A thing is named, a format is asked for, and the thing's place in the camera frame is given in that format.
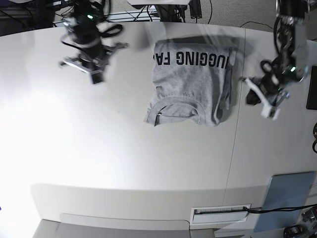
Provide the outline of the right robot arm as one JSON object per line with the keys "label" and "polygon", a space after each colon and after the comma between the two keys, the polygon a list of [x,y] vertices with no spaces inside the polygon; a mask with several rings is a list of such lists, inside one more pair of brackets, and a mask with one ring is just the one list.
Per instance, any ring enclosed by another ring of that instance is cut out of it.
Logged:
{"label": "right robot arm", "polygon": [[119,35],[123,25],[115,24],[103,32],[98,29],[98,24],[105,22],[111,13],[110,0],[75,0],[73,6],[73,12],[63,22],[66,34],[60,41],[79,53],[74,58],[65,57],[59,65],[72,66],[90,75],[102,73],[109,58],[127,47],[126,43],[107,46],[102,39]]}

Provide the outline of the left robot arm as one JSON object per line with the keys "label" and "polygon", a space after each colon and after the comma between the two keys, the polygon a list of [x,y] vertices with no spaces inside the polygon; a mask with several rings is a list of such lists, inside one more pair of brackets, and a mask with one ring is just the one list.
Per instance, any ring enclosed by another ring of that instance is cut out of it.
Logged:
{"label": "left robot arm", "polygon": [[285,88],[301,82],[308,74],[308,46],[305,16],[310,13],[314,0],[278,0],[273,27],[274,60],[264,59],[260,67],[262,77],[242,77],[250,90],[246,104],[267,101],[276,107],[287,97]]}

